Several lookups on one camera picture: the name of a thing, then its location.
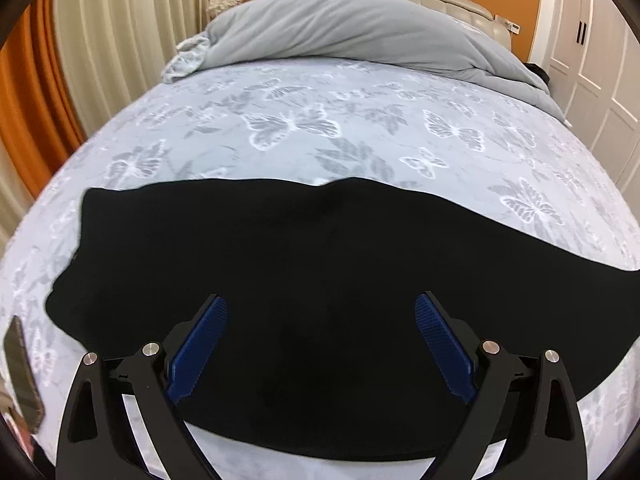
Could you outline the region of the black pants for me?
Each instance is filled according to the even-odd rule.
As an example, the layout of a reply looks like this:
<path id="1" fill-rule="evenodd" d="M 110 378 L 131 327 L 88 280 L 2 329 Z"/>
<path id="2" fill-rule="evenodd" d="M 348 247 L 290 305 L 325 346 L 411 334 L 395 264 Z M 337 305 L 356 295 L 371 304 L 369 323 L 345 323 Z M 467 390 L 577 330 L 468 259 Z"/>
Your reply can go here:
<path id="1" fill-rule="evenodd" d="M 178 404 L 187 422 L 287 453 L 389 462 L 436 455 L 464 415 L 416 326 L 422 292 L 506 350 L 558 352 L 578 398 L 639 335 L 637 272 L 363 179 L 93 188 L 46 310 L 119 358 L 219 295 L 228 323 Z"/>

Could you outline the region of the black smartphone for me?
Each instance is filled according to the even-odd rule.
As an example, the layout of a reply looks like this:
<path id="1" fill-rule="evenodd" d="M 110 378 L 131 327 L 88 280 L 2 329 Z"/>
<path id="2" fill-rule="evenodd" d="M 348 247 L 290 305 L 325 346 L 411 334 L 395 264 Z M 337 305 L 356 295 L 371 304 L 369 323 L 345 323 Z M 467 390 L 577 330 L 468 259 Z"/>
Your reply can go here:
<path id="1" fill-rule="evenodd" d="M 44 419 L 44 405 L 30 366 L 23 324 L 17 315 L 11 318 L 6 330 L 3 349 L 17 407 L 28 431 L 36 434 Z"/>

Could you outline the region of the butterfly print bed sheet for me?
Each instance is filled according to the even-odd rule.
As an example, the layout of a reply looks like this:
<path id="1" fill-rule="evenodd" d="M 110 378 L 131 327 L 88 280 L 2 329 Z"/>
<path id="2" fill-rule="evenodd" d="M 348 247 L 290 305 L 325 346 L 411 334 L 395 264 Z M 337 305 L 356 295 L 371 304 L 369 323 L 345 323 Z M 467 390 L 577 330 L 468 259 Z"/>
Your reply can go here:
<path id="1" fill-rule="evenodd" d="M 36 441 L 56 460 L 65 404 L 93 352 L 49 318 L 93 188 L 196 180 L 322 186 L 363 179 L 434 195 L 571 254 L 639 275 L 639 226 L 579 140 L 538 108 L 466 82 L 330 58 L 248 63 L 160 84 L 53 176 L 1 261 L 1 319 L 17 315 L 44 405 Z M 598 478 L 639 421 L 639 335 L 578 410 Z M 413 479 L 415 460 L 329 460 L 233 440 L 184 421 L 228 479 Z"/>

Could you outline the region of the orange curtain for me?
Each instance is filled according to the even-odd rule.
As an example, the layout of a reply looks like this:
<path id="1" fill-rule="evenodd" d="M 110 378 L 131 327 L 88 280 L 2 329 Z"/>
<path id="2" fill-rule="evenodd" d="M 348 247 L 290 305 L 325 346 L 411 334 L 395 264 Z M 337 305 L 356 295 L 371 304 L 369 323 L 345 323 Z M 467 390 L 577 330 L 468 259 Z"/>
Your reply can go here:
<path id="1" fill-rule="evenodd" d="M 34 197 L 87 139 L 54 33 L 53 0 L 32 0 L 1 49 L 1 140 Z"/>

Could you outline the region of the black item on nightstand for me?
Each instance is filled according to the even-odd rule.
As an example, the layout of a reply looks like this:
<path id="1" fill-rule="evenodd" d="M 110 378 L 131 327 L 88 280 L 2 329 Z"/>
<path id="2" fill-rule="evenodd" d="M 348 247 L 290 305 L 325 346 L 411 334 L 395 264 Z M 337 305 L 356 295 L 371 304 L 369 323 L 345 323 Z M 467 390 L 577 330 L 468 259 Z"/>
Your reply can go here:
<path id="1" fill-rule="evenodd" d="M 535 63 L 525 63 L 525 67 L 537 75 L 545 84 L 549 84 L 550 77 L 541 66 Z"/>

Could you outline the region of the white wardrobe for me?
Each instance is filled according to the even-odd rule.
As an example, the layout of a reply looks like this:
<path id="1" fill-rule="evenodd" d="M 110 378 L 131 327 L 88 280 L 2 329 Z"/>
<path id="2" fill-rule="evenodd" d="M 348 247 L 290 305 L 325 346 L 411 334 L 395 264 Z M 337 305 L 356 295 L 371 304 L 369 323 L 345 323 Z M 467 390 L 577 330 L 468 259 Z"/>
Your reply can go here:
<path id="1" fill-rule="evenodd" d="M 539 0 L 529 59 L 629 207 L 639 209 L 639 41 L 613 0 Z"/>

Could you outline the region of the cream curtain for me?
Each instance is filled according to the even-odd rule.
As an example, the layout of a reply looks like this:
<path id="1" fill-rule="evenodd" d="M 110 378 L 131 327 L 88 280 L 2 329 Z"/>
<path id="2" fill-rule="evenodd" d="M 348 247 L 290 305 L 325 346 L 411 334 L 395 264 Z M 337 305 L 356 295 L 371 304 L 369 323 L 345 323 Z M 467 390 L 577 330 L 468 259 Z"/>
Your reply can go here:
<path id="1" fill-rule="evenodd" d="M 205 1 L 53 0 L 58 55 L 86 141 L 158 83 L 176 44 L 204 25 Z M 2 27 L 1 49 L 23 12 Z M 3 243 L 38 196 L 29 194 L 1 140 Z"/>

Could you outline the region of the grey duvet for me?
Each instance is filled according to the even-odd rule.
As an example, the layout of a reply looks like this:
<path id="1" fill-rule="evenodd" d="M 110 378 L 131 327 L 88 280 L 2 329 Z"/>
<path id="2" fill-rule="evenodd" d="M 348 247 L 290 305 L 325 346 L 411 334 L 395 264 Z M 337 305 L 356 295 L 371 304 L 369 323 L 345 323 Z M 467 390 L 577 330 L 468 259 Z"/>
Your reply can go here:
<path id="1" fill-rule="evenodd" d="M 165 84 L 199 70 L 276 58 L 347 58 L 461 80 L 565 116 L 547 85 L 506 47 L 408 0 L 252 0 L 177 46 Z"/>

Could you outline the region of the white bedside ornament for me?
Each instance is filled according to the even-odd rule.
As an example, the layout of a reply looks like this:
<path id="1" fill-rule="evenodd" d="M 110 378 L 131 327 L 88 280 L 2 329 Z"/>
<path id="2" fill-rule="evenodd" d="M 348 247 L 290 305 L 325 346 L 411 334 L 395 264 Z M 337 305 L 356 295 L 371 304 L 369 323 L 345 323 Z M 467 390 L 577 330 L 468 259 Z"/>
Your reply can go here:
<path id="1" fill-rule="evenodd" d="M 209 20 L 213 20 L 219 14 L 226 12 L 242 4 L 244 0 L 208 0 L 206 14 Z"/>

